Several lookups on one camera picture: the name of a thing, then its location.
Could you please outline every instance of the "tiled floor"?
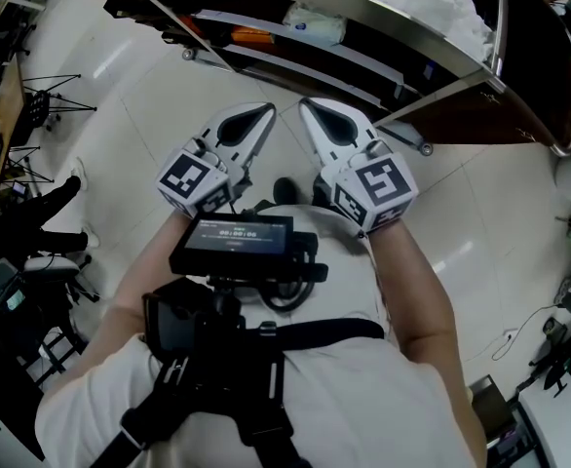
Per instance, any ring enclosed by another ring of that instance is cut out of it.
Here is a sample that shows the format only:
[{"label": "tiled floor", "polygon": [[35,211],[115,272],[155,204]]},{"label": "tiled floor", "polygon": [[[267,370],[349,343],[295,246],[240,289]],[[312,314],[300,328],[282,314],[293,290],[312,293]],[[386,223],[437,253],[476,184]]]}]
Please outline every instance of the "tiled floor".
[{"label": "tiled floor", "polygon": [[[298,118],[298,95],[184,61],[181,49],[165,45],[156,31],[113,19],[102,4],[51,0],[29,40],[33,53],[23,70],[24,76],[81,73],[61,92],[98,106],[92,115],[65,116],[52,133],[37,133],[44,150],[33,164],[62,183],[71,158],[84,161],[88,199],[76,199],[49,228],[76,230],[82,220],[94,227],[102,244],[86,276],[109,298],[170,212],[155,189],[158,169],[218,109],[270,100],[281,113],[251,169],[255,185],[241,208],[270,198],[279,176],[311,189],[318,162]],[[422,191],[406,221],[454,304],[466,380],[491,373],[510,396],[529,371],[552,311],[533,318],[504,359],[490,356],[504,330],[552,303],[571,266],[565,225],[554,220],[571,213],[554,190],[555,161],[540,145],[438,145],[429,158],[391,145],[404,154]],[[86,332],[105,305],[82,303]]]}]

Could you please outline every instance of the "white t-shirt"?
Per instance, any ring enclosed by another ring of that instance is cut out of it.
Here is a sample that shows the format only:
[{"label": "white t-shirt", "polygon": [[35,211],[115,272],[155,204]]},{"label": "white t-shirt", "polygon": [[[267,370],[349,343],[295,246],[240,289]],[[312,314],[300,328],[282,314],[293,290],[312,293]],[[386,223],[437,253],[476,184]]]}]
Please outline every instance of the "white t-shirt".
[{"label": "white t-shirt", "polygon": [[[312,207],[278,207],[295,230],[319,236],[318,262],[328,279],[289,315],[245,296],[247,327],[359,317],[389,332],[369,244],[346,218]],[[120,432],[121,416],[153,389],[160,363],[139,336],[68,384],[38,411],[36,434],[53,467],[90,466]],[[285,353],[284,405],[292,441],[314,468],[474,467],[437,371],[407,361],[389,340],[353,338]],[[132,467],[259,468],[233,419],[196,412],[168,442]]]}]

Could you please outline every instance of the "orange object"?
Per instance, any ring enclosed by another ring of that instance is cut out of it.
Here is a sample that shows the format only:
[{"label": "orange object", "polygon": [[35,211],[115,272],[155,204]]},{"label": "orange object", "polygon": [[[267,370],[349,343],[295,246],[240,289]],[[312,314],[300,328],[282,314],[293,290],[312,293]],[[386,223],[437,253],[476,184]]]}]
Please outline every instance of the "orange object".
[{"label": "orange object", "polygon": [[273,35],[268,31],[246,26],[234,26],[234,30],[231,32],[231,39],[234,42],[275,43]]},{"label": "orange object", "polygon": [[197,25],[192,20],[192,18],[189,18],[188,16],[178,16],[178,17],[179,17],[179,20],[181,20],[190,29],[192,29],[195,34],[197,34],[201,38],[205,38],[203,31],[197,27]]}]

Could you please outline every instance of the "camera screen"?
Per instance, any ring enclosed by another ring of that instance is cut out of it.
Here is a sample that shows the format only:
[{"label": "camera screen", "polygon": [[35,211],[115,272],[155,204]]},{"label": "camera screen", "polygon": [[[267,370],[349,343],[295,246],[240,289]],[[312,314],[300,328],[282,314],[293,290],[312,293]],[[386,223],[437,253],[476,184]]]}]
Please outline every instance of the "camera screen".
[{"label": "camera screen", "polygon": [[286,226],[282,223],[200,220],[185,247],[239,254],[284,254]]}]

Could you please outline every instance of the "desk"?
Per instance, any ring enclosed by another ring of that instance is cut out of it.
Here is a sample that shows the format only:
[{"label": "desk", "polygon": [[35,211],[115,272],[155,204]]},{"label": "desk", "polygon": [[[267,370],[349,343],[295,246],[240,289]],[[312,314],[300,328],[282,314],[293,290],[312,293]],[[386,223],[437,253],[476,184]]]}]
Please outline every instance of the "desk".
[{"label": "desk", "polygon": [[4,142],[0,153],[0,180],[11,146],[13,131],[24,105],[25,93],[21,82],[21,70],[17,55],[15,55],[6,66],[0,84],[0,137]]}]

